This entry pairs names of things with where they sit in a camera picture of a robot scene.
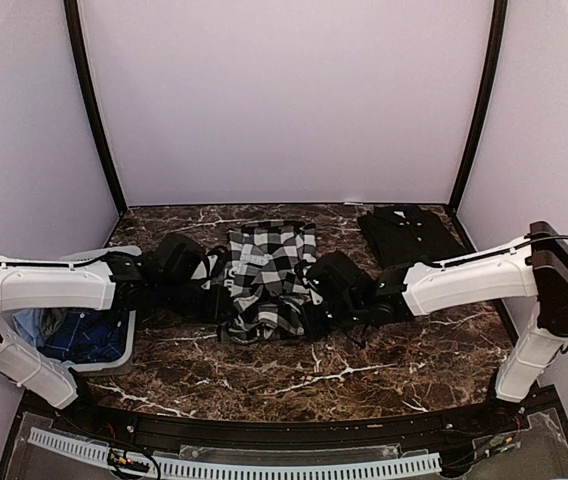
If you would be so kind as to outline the black white plaid shirt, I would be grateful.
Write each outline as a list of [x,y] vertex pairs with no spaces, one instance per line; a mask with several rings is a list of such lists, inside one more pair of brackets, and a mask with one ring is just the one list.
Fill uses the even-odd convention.
[[219,339],[250,345],[308,336],[306,307],[313,298],[304,275],[316,262],[316,226],[251,222],[229,230],[227,239],[223,286],[232,312],[218,327]]

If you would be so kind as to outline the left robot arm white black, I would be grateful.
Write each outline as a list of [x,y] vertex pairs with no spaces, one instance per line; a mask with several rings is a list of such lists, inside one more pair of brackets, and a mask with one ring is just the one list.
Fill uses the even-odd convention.
[[[180,311],[223,270],[226,249],[206,251],[181,234],[169,234],[151,252],[102,249],[56,261],[0,255],[0,316],[24,309],[125,312]],[[0,317],[0,373],[64,410],[84,436],[105,427],[104,412],[81,397],[77,371],[29,345]]]

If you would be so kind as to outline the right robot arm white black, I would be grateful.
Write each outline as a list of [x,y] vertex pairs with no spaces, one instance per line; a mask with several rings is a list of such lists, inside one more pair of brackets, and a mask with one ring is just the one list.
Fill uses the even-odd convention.
[[499,367],[493,396],[474,413],[485,434],[498,432],[555,357],[568,350],[568,235],[547,222],[498,247],[435,261],[386,268],[377,278],[335,251],[303,268],[326,330],[383,326],[448,308],[503,298],[535,301],[523,334]]

